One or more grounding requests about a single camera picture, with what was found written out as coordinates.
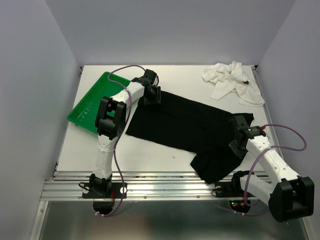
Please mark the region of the black t shirt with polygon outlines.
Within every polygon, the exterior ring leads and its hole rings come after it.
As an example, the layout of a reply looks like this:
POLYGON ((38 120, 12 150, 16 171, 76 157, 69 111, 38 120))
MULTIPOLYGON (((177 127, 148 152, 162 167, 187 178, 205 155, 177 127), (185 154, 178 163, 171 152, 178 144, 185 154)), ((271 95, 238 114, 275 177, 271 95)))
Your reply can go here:
POLYGON ((195 153, 190 165, 207 184, 218 182, 243 162, 230 148, 234 139, 230 120, 239 116, 166 91, 159 105, 145 106, 143 99, 126 134, 171 148, 195 153))

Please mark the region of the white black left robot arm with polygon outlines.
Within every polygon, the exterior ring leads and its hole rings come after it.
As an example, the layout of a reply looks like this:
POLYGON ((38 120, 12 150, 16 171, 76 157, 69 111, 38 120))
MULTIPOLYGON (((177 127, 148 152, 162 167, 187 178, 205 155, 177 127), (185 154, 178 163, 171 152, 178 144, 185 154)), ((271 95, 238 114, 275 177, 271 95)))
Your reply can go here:
POLYGON ((134 78, 127 87, 111 97, 100 101, 95 126, 98 135, 97 159, 89 182, 81 182, 82 197, 86 199, 109 198, 116 191, 112 187, 112 161, 116 145, 128 123, 132 104, 142 99, 143 105, 157 106, 161 103, 159 79, 134 78))

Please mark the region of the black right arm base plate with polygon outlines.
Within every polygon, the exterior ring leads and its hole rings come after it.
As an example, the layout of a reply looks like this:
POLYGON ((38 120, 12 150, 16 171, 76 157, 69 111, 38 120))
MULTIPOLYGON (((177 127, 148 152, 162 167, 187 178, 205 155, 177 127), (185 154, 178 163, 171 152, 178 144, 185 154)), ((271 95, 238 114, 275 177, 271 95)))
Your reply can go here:
POLYGON ((219 181, 213 183, 214 188, 211 195, 217 198, 243 198, 244 190, 239 183, 231 181, 219 181))

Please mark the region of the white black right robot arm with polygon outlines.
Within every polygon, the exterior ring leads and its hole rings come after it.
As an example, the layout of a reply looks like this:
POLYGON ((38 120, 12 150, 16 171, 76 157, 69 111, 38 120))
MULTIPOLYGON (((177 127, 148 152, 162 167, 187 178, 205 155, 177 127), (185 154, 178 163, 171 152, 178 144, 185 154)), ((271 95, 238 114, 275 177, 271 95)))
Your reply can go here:
POLYGON ((277 153, 266 136, 258 135, 246 140, 233 140, 232 151, 243 157, 247 153, 255 157, 270 182, 257 177, 251 168, 233 174, 230 182, 235 195, 252 194, 266 204, 277 222, 309 217, 314 213, 315 184, 310 177, 302 177, 277 153))

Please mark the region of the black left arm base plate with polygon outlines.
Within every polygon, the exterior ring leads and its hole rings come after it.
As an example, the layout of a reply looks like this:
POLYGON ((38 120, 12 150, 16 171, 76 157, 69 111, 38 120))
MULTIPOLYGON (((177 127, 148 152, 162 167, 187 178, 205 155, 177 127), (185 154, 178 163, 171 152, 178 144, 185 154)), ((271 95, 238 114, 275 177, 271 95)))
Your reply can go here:
POLYGON ((80 182, 79 186, 82 187, 83 199, 121 199, 127 197, 127 183, 113 182, 111 187, 106 192, 96 192, 90 187, 89 182, 80 182))

